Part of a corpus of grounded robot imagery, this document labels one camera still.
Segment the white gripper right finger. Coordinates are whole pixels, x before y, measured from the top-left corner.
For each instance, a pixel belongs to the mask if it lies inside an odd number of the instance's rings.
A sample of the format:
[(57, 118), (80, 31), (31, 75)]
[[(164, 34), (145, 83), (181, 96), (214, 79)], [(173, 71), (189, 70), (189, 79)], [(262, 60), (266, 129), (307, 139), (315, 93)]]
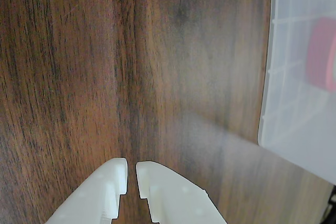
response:
[(226, 223), (206, 190), (157, 162), (136, 164), (141, 199), (153, 223)]

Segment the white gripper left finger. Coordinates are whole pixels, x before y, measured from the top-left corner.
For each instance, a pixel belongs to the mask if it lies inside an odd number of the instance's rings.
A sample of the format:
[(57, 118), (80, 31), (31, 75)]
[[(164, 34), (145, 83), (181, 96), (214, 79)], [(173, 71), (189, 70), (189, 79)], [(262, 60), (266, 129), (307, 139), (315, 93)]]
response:
[(128, 163), (112, 158), (98, 167), (53, 213), (47, 223), (112, 223), (127, 193)]

